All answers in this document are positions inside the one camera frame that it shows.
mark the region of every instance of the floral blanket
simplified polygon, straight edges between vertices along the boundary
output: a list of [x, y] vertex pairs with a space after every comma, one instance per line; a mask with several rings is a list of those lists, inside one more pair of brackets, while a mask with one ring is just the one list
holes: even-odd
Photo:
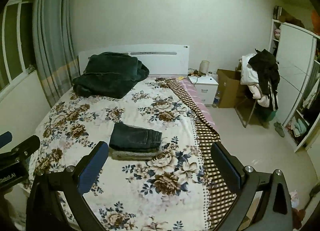
[[[36, 129], [41, 145], [31, 156], [25, 188], [30, 191], [38, 170], [62, 171], [76, 165], [99, 141], [108, 143], [119, 121], [162, 132], [163, 151], [142, 162], [109, 156], [91, 191], [84, 194], [106, 230], [215, 227], [235, 199], [209, 155], [219, 135], [174, 80], [147, 78], [120, 100], [84, 98], [68, 91]], [[60, 200], [76, 225], [63, 194]]]

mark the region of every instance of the screw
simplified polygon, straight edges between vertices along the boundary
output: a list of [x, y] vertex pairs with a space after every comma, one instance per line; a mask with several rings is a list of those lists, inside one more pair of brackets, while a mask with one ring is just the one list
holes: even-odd
[[67, 172], [73, 172], [75, 170], [75, 167], [73, 165], [70, 165], [66, 168]]
[[253, 167], [251, 167], [251, 166], [246, 166], [244, 169], [245, 169], [247, 172], [253, 172]]
[[44, 174], [44, 171], [43, 171], [43, 170], [38, 170], [38, 171], [37, 171], [37, 175], [38, 175], [38, 176], [41, 176], [41, 175], [43, 175], [43, 174]]
[[281, 176], [282, 175], [282, 171], [281, 170], [276, 170], [276, 175]]

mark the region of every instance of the headboard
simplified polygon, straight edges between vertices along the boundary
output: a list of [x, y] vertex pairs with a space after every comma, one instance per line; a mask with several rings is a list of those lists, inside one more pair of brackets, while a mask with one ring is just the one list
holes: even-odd
[[174, 44], [119, 45], [79, 52], [80, 73], [84, 72], [91, 55], [104, 52], [127, 53], [137, 57], [150, 70], [150, 74], [188, 73], [189, 46]]

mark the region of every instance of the window frame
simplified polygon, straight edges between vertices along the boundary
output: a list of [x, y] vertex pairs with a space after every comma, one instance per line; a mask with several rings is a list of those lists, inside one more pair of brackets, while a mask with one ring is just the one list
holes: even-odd
[[[2, 79], [1, 71], [0, 71], [0, 86], [2, 87], [2, 90], [0, 91], [0, 102], [7, 96], [7, 94], [12, 91], [12, 89], [15, 88], [22, 80], [24, 80], [28, 76], [28, 72], [25, 68], [24, 60], [23, 60], [23, 54], [22, 54], [22, 47], [21, 47], [21, 39], [20, 39], [20, 19], [21, 19], [21, 5], [24, 3], [33, 3], [33, 0], [9, 0], [7, 4], [4, 7], [3, 16], [2, 18], [2, 28], [1, 28], [1, 41], [2, 41], [2, 53], [3, 53], [3, 59], [4, 59], [4, 66], [5, 71], [9, 80], [9, 84], [4, 85], [4, 81]], [[7, 62], [7, 56], [5, 51], [5, 35], [4, 35], [4, 23], [5, 23], [5, 16], [7, 12], [7, 6], [9, 5], [15, 5], [18, 4], [17, 9], [17, 18], [16, 18], [16, 29], [17, 29], [17, 46], [18, 46], [18, 53], [19, 53], [19, 60], [20, 65], [22, 69], [22, 73], [20, 73], [18, 76], [16, 76], [14, 79], [11, 79], [9, 66]]]

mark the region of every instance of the gray curtain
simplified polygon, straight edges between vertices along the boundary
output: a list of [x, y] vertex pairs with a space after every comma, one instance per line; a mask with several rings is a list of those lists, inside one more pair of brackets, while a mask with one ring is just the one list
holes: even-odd
[[40, 81], [53, 106], [80, 75], [70, 33], [70, 0], [34, 0], [32, 24]]

